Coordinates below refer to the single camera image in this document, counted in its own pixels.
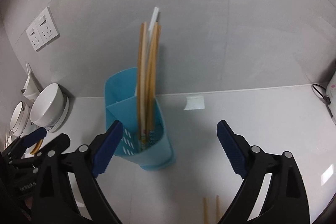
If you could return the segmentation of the pale chopstick cartoon handle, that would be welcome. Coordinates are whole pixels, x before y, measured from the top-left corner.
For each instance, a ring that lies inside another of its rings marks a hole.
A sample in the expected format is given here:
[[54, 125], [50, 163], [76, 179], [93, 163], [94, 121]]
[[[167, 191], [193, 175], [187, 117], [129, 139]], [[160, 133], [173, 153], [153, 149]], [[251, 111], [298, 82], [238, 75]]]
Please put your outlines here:
[[139, 141], [141, 149], [145, 149], [146, 133], [145, 133], [145, 71], [146, 71], [146, 27], [147, 22], [141, 24], [139, 49], [138, 49], [138, 77], [137, 77], [137, 96], [138, 96], [138, 123], [139, 123]]

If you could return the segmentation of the white strip in holder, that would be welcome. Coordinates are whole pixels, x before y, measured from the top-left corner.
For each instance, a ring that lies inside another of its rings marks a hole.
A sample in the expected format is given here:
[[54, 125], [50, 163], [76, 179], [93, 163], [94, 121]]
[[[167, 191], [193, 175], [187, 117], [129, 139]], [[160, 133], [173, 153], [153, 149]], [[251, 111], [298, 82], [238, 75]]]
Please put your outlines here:
[[[150, 53], [150, 44], [151, 44], [151, 37], [152, 37], [152, 33], [153, 33], [153, 28], [154, 28], [154, 24], [155, 22], [158, 22], [158, 17], [159, 17], [159, 8], [155, 7], [154, 11], [152, 13], [151, 19], [149, 22], [147, 22], [147, 27], [146, 27], [146, 71], [145, 71], [145, 89], [146, 89], [146, 93], [145, 96], [147, 96], [147, 90], [148, 88], [147, 86], [147, 65], [148, 65], [148, 59], [149, 59], [149, 53]], [[136, 90], [136, 95], [137, 95], [137, 86], [138, 84], [136, 83], [135, 86], [135, 90]]]

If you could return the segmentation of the white plate stack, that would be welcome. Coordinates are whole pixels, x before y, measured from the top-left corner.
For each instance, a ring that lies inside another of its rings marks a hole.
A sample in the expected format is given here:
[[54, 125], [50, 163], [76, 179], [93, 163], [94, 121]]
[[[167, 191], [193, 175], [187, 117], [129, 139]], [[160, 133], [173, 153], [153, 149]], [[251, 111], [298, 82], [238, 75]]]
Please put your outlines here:
[[30, 107], [21, 101], [12, 113], [10, 131], [15, 137], [19, 137], [28, 130], [30, 125]]

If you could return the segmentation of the white rice cooker pink flowers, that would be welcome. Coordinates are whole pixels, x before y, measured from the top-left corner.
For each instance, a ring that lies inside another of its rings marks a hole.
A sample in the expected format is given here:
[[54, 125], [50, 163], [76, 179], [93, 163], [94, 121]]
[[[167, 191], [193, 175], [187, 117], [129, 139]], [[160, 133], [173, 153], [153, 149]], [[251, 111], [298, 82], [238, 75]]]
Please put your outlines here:
[[331, 81], [328, 83], [328, 86], [326, 88], [326, 96], [328, 98], [327, 100], [327, 106], [331, 113], [331, 119], [334, 123], [336, 123], [336, 98], [335, 98], [335, 76], [331, 79]]

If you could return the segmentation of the white ladle holder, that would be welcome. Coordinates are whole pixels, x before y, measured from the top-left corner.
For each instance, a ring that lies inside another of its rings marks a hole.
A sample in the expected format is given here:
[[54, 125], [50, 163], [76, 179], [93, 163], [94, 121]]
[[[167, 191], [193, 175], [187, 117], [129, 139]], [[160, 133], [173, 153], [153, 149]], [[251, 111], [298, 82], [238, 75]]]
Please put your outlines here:
[[27, 79], [23, 88], [21, 89], [21, 94], [30, 102], [34, 103], [41, 93], [41, 89], [28, 62], [26, 62], [26, 69]]

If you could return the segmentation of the chopstick with blue dotted handle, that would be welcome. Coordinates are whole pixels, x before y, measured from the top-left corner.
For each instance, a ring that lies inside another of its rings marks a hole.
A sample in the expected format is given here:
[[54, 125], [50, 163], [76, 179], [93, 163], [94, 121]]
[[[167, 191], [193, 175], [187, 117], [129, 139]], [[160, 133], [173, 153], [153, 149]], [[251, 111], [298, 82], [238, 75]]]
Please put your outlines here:
[[155, 128], [155, 83], [156, 83], [156, 64], [157, 64], [157, 47], [160, 26], [155, 22], [151, 37], [150, 53], [147, 65], [147, 114], [146, 114], [146, 137], [148, 146], [154, 143]]

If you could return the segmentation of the plain pale thin chopstick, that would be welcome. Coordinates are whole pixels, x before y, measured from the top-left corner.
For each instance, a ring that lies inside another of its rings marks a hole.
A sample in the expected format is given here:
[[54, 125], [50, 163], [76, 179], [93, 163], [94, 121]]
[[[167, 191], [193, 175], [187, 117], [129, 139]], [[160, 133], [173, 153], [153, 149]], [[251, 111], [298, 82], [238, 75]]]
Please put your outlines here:
[[216, 223], [218, 223], [220, 220], [221, 220], [221, 198], [220, 196], [216, 196], [216, 210], [215, 210], [215, 213], [216, 213]]

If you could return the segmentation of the white wall socket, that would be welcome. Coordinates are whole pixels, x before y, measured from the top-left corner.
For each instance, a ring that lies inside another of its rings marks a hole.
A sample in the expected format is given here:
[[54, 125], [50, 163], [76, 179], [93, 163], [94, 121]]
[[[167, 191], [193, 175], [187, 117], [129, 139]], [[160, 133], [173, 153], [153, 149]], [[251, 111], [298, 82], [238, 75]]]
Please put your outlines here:
[[59, 37], [59, 31], [49, 6], [27, 27], [26, 34], [35, 51]]

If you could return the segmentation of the white bowl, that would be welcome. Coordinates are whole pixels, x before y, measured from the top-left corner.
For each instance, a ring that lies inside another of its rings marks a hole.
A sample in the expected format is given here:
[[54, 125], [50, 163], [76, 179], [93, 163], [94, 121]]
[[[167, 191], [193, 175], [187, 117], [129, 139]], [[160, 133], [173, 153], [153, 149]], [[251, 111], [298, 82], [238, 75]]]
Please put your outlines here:
[[52, 83], [35, 100], [30, 111], [30, 121], [44, 127], [48, 133], [53, 133], [61, 127], [69, 107], [69, 98], [57, 83]]

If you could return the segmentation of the blue plastic utensil holder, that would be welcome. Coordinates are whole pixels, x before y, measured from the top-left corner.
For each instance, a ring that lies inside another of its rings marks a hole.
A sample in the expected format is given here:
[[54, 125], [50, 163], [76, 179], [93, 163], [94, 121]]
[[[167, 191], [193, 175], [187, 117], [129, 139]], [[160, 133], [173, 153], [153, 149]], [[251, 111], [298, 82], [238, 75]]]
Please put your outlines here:
[[155, 102], [155, 129], [150, 134], [149, 147], [141, 151], [138, 141], [137, 98], [135, 87], [137, 68], [129, 68], [109, 77], [105, 82], [105, 127], [119, 120], [123, 125], [123, 137], [115, 155], [139, 165], [144, 170], [159, 170], [175, 162], [159, 104]]

